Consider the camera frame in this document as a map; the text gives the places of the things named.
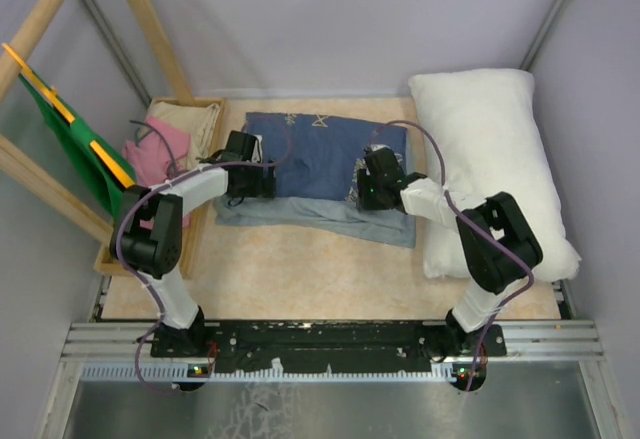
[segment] white pillow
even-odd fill
[[[565,239],[560,200],[533,119],[533,76],[478,69],[413,76],[409,86],[420,124],[442,150],[447,185],[485,197],[511,194],[542,247],[536,279],[575,277],[580,256]],[[439,182],[438,158],[425,145],[428,175]],[[433,222],[426,227],[423,264],[428,278],[470,275],[460,237]]]

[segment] green cloth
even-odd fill
[[[91,141],[97,141],[105,151],[120,166],[127,171],[132,179],[135,180],[135,171],[131,164],[124,159],[118,151],[111,147],[104,139],[96,134],[69,104],[60,99],[75,116],[75,120],[69,124],[66,119],[42,97],[40,92],[34,88],[29,81],[20,75],[22,84],[27,88],[35,99],[40,112],[44,117],[44,121],[56,134],[60,145],[66,152],[85,184],[89,187],[93,195],[98,199],[102,207],[104,207],[112,217],[116,217],[122,201],[124,186],[111,173],[109,168],[102,162],[90,147]]]

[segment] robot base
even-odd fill
[[[429,372],[432,362],[454,360],[460,385],[477,333],[460,335],[447,323],[422,321],[204,321],[202,311],[189,330],[160,328],[151,356],[211,358],[215,372],[270,369],[279,359],[289,373]],[[505,356],[502,328],[494,325],[485,337],[487,357]],[[483,381],[474,379],[479,387]]]

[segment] folded cloth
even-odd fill
[[[191,136],[152,115],[147,116],[145,122],[155,130],[141,126],[151,132],[139,139],[138,145],[134,141],[126,141],[122,154],[135,169],[137,183],[148,187],[168,179],[167,169],[171,164],[171,155],[167,146],[171,148],[174,158],[179,160],[187,156]],[[158,134],[162,134],[166,144]],[[187,215],[182,220],[182,226],[188,225]]]
[[[149,108],[149,114],[191,136],[189,153],[185,160],[180,161],[183,169],[193,169],[200,163],[198,158],[209,157],[213,152],[210,151],[210,147],[216,121],[220,114],[218,104],[195,107],[156,102]]]
[[[276,171],[277,197],[302,197],[344,201],[355,186],[354,165],[360,159],[371,134],[381,124],[337,116],[250,112],[245,131],[262,136],[265,159],[278,159],[287,150],[291,134],[293,147],[288,159]],[[394,152],[406,151],[407,130],[387,126],[375,137]]]
[[[282,134],[280,128],[273,122],[272,124],[276,131]],[[374,128],[380,126],[379,123],[368,124],[372,124]],[[399,132],[404,135],[404,140],[399,141],[404,148],[394,149],[394,151],[405,171],[413,172],[413,155],[407,131],[404,128],[397,129],[400,129]],[[380,137],[377,137],[375,142],[388,145],[386,140]],[[355,160],[350,166],[351,174],[348,178],[348,184],[341,186],[343,193],[345,188],[347,189],[347,194],[341,197],[339,201],[300,197],[277,197],[272,200],[246,198],[241,204],[231,206],[228,198],[221,197],[214,200],[214,205],[218,212],[216,222],[234,226],[296,224],[324,229],[359,239],[413,248],[416,241],[414,217],[407,216],[399,211],[358,211],[355,207],[357,198],[356,171],[364,166],[362,148],[359,151],[356,150],[353,156]],[[282,181],[280,168],[278,168],[276,174],[277,181]],[[307,190],[310,189],[321,190],[322,188],[307,188]]]

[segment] yellow strip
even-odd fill
[[[120,164],[118,164],[113,157],[104,150],[98,141],[94,139],[89,143],[89,146],[125,188],[131,187],[136,183],[127,171],[125,171],[122,166],[120,166]]]
[[[20,67],[22,67],[22,72],[25,76],[40,90],[42,95],[46,97],[49,102],[55,107],[58,112],[65,118],[65,120],[71,124],[76,120],[73,113],[58,99],[58,91],[55,87],[49,89],[47,85],[38,79],[38,76],[35,75],[33,69],[29,67],[29,65],[18,55],[13,48],[3,42],[2,47],[16,60]],[[98,141],[95,139],[89,143],[89,147],[96,153],[96,155],[102,160],[105,166],[109,168],[111,173],[120,181],[120,183],[125,187],[130,187],[135,184],[135,181],[131,178],[131,176],[125,171],[118,162],[111,157],[111,155],[100,145]]]

